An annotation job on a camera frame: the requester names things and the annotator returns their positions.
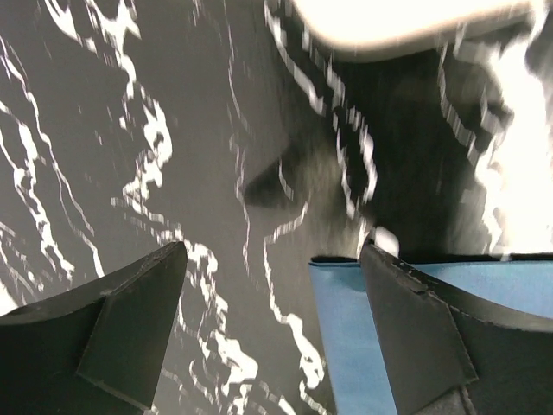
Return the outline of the blue patterned cloth placemat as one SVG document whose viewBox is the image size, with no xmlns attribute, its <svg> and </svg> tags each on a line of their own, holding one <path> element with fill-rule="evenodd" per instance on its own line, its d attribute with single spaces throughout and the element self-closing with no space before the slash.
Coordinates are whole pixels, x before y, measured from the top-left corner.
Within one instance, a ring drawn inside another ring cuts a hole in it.
<svg viewBox="0 0 553 415">
<path fill-rule="evenodd" d="M 552 315 L 551 259 L 449 257 L 416 268 L 495 303 Z M 396 413 L 359 262 L 318 256 L 309 273 L 337 412 Z"/>
</svg>

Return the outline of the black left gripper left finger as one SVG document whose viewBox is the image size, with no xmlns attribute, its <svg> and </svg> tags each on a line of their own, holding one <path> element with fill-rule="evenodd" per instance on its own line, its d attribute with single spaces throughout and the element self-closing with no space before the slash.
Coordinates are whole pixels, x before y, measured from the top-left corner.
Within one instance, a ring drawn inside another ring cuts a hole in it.
<svg viewBox="0 0 553 415">
<path fill-rule="evenodd" d="M 172 242 L 1 318 L 3 414 L 150 410 L 188 262 Z"/>
</svg>

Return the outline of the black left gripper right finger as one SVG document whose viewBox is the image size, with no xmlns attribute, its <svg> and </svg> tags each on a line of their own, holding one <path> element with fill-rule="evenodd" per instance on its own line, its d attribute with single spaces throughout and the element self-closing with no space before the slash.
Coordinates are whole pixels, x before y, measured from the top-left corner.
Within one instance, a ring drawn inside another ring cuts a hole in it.
<svg viewBox="0 0 553 415">
<path fill-rule="evenodd" d="M 367 241 L 360 264 L 399 413 L 551 413 L 551 262 L 410 265 Z"/>
</svg>

